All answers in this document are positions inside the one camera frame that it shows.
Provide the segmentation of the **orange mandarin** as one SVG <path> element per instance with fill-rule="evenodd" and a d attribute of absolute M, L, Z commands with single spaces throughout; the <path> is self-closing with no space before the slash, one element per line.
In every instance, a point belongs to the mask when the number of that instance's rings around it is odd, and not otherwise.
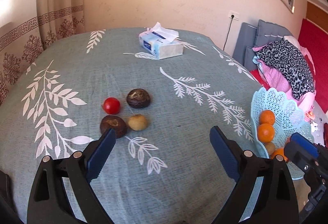
<path fill-rule="evenodd" d="M 288 163 L 288 158 L 285 156 L 285 154 L 284 154 L 284 148 L 282 147 L 282 148 L 279 148 L 279 149 L 276 149 L 273 153 L 272 153 L 272 155 L 270 156 L 270 158 L 271 159 L 273 159 L 274 157 L 276 157 L 277 155 L 280 155 L 280 156 L 282 156 L 283 158 L 284 158 L 284 161 L 286 162 L 286 163 Z"/>
<path fill-rule="evenodd" d="M 273 140 L 275 135 L 274 127 L 271 124 L 260 124 L 257 128 L 258 140 L 263 143 L 269 143 Z"/>
<path fill-rule="evenodd" d="M 275 123 L 275 114 L 271 110 L 264 110 L 259 115 L 259 124 L 273 125 Z"/>

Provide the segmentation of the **brown kiwi in basket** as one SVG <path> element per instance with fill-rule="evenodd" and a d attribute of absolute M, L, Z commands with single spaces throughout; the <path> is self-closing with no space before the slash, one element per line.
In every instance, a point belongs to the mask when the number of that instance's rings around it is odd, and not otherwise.
<path fill-rule="evenodd" d="M 267 153 L 269 156 L 271 156 L 275 152 L 275 145 L 272 142 L 268 142 L 264 144 L 265 149 L 267 150 Z"/>

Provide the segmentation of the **light blue plastic fruit basket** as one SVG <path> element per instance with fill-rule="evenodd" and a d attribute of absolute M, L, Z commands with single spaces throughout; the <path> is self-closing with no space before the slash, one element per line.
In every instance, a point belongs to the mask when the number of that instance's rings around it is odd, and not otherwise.
<path fill-rule="evenodd" d="M 304 112 L 298 108 L 297 103 L 289 100 L 284 92 L 278 92 L 275 88 L 260 88 L 255 91 L 251 101 L 251 131 L 259 157 L 270 157 L 265 145 L 257 137 L 260 114 L 264 110 L 270 110 L 275 115 L 273 143 L 277 149 L 284 147 L 287 139 L 296 132 L 311 143 L 314 142 L 311 126 L 305 121 Z"/>

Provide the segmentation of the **pink blanket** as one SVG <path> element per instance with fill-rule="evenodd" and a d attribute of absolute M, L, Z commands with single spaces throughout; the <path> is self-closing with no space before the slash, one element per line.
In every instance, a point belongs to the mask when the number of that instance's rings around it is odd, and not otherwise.
<path fill-rule="evenodd" d="M 314 118 L 316 96 L 315 68 L 311 54 L 293 36 L 284 36 L 263 46 L 252 48 L 253 62 L 271 88 L 282 91 L 305 113 L 306 121 Z"/>

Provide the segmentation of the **dark avocado near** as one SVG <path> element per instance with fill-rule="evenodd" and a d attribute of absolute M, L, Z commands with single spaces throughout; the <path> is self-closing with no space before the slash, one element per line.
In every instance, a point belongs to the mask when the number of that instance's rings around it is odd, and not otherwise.
<path fill-rule="evenodd" d="M 123 119 L 114 115 L 105 116 L 100 123 L 100 132 L 104 134 L 108 129 L 115 130 L 116 138 L 119 139 L 127 134 L 128 127 Z"/>

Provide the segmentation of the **dark avocado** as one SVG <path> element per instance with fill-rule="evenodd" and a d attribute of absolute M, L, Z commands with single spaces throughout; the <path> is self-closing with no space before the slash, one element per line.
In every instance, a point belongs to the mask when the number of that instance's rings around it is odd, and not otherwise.
<path fill-rule="evenodd" d="M 146 90 L 133 89 L 128 93 L 126 101 L 130 107 L 135 109 L 143 109 L 150 105 L 151 98 Z"/>
<path fill-rule="evenodd" d="M 104 134 L 108 129 L 115 130 L 116 138 L 119 139 L 127 134 L 128 127 L 123 119 L 114 115 L 105 116 L 100 123 L 100 132 Z"/>

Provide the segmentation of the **leopard print cloth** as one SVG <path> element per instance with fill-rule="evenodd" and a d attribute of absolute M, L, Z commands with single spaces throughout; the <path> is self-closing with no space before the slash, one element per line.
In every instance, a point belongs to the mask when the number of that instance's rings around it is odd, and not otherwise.
<path fill-rule="evenodd" d="M 295 100 L 315 93 L 315 81 L 308 62 L 290 41 L 273 41 L 255 47 L 253 51 L 258 69 L 271 87 L 278 86 L 281 79 L 287 81 Z"/>

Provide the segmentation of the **red tomato far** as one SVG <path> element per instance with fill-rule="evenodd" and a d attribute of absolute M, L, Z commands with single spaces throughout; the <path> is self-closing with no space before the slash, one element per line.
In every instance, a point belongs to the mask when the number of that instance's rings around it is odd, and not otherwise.
<path fill-rule="evenodd" d="M 118 99 L 109 97 L 103 102 L 102 108 L 108 115 L 117 115 L 120 111 L 121 104 Z"/>

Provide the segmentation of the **yellowish small potato fruit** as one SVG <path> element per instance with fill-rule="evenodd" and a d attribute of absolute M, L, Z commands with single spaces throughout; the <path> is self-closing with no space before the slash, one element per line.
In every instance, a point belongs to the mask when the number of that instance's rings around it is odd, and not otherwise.
<path fill-rule="evenodd" d="M 136 114 L 128 119 L 128 126 L 134 131 L 142 131 L 148 127 L 148 121 L 142 114 Z"/>

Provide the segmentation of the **grey blue sofa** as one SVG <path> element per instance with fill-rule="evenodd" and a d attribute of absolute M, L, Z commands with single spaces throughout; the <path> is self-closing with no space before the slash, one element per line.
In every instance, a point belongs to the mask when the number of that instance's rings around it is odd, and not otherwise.
<path fill-rule="evenodd" d="M 292 33 L 287 28 L 263 20 L 259 20 L 257 26 L 242 23 L 232 57 L 248 71 L 255 70 L 257 66 L 253 62 L 255 52 L 252 49 L 290 35 Z"/>

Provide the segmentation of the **dark avocado far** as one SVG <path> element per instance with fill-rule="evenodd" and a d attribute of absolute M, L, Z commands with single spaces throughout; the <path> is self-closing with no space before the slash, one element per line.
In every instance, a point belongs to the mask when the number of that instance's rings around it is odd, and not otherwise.
<path fill-rule="evenodd" d="M 151 98 L 146 90 L 133 89 L 128 93 L 126 101 L 130 107 L 135 109 L 143 109 L 150 105 Z"/>

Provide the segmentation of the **tissue box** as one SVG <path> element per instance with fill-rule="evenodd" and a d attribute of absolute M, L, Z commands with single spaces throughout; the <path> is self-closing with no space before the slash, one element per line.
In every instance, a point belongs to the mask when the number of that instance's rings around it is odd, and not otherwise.
<path fill-rule="evenodd" d="M 157 22 L 139 34 L 139 42 L 157 60 L 162 60 L 183 54 L 184 46 L 177 40 L 178 37 L 178 31 L 166 29 Z"/>

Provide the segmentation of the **beige patterned curtain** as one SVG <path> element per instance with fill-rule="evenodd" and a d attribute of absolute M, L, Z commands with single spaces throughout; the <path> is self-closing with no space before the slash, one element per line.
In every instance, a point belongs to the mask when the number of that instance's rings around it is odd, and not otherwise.
<path fill-rule="evenodd" d="M 1 101 L 54 42 L 84 29 L 83 0 L 1 0 Z"/>

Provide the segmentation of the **white wall socket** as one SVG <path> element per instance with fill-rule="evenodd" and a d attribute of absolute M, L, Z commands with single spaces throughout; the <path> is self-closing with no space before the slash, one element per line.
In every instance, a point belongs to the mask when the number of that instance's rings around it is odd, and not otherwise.
<path fill-rule="evenodd" d="M 240 14 L 235 11 L 230 10 L 228 16 L 230 19 L 239 21 Z"/>

